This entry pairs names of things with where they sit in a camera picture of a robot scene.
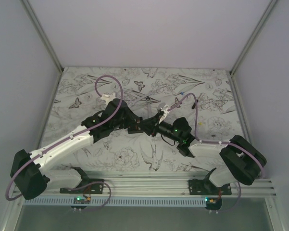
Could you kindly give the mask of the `black fuse box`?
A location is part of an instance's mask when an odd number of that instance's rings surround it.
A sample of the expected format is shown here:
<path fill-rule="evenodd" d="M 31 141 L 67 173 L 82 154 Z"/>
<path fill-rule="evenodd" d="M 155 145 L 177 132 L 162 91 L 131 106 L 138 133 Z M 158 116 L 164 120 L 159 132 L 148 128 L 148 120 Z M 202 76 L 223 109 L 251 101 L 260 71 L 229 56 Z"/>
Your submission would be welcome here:
<path fill-rule="evenodd" d="M 137 125 L 132 125 L 127 128 L 128 134 L 139 134 L 143 133 L 144 131 Z"/>

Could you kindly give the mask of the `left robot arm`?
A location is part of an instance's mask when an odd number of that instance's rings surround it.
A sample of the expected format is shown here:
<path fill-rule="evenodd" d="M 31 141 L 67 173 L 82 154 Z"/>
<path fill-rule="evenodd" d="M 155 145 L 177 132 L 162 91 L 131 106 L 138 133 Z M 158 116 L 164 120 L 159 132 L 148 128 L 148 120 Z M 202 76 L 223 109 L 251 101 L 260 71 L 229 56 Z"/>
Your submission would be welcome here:
<path fill-rule="evenodd" d="M 21 196 L 31 200 L 53 181 L 48 174 L 56 164 L 75 151 L 108 137 L 113 131 L 135 126 L 142 118 L 127 103 L 113 99 L 104 110 L 84 119 L 73 131 L 43 148 L 14 155 L 10 176 Z"/>

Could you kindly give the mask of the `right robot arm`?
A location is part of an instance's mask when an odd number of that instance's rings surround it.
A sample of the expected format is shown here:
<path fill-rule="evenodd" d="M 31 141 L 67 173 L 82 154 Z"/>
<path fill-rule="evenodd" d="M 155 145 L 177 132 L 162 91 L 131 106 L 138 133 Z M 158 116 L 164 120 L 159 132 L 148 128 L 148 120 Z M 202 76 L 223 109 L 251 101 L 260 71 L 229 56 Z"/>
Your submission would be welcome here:
<path fill-rule="evenodd" d="M 175 141 L 178 152 L 184 157 L 218 161 L 218 165 L 208 169 L 207 180 L 203 183 L 205 192 L 210 195 L 233 182 L 252 185 L 263 175 L 266 158 L 240 135 L 229 141 L 202 141 L 192 135 L 192 128 L 184 117 L 169 124 L 156 115 L 138 125 L 147 135 L 160 134 Z"/>

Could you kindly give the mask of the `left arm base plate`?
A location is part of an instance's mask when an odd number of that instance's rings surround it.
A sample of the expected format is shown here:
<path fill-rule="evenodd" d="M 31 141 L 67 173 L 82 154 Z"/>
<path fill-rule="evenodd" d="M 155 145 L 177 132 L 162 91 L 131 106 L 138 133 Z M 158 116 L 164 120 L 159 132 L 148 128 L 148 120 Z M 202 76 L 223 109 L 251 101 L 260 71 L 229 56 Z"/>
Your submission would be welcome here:
<path fill-rule="evenodd" d="M 104 179 L 86 179 L 82 180 L 77 186 L 72 187 L 72 189 L 77 189 L 74 191 L 68 190 L 66 188 L 60 188 L 60 193 L 62 194 L 102 194 Z"/>

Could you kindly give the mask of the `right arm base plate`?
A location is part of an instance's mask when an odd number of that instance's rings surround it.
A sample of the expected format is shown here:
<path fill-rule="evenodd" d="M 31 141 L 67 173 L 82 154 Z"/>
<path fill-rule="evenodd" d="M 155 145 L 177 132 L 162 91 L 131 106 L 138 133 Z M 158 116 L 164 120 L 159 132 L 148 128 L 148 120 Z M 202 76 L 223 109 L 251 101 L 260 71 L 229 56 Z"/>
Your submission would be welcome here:
<path fill-rule="evenodd" d="M 232 190 L 230 184 L 216 187 L 209 180 L 188 180 L 188 190 L 190 195 L 231 195 Z"/>

